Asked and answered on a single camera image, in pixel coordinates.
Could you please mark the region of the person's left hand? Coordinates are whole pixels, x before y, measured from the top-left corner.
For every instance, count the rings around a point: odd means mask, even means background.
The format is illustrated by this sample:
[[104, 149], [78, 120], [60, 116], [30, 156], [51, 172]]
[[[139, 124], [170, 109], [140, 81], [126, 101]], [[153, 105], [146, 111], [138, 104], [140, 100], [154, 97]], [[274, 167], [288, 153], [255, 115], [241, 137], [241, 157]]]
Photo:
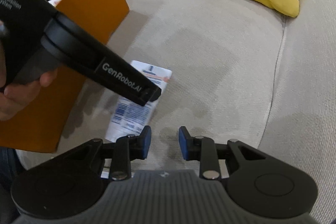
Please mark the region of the person's left hand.
[[13, 118], [29, 105], [37, 98], [42, 88], [51, 85], [53, 80], [56, 79], [57, 72], [56, 69], [46, 72], [37, 81], [25, 85], [10, 84], [5, 87], [5, 90], [1, 93], [1, 121]]

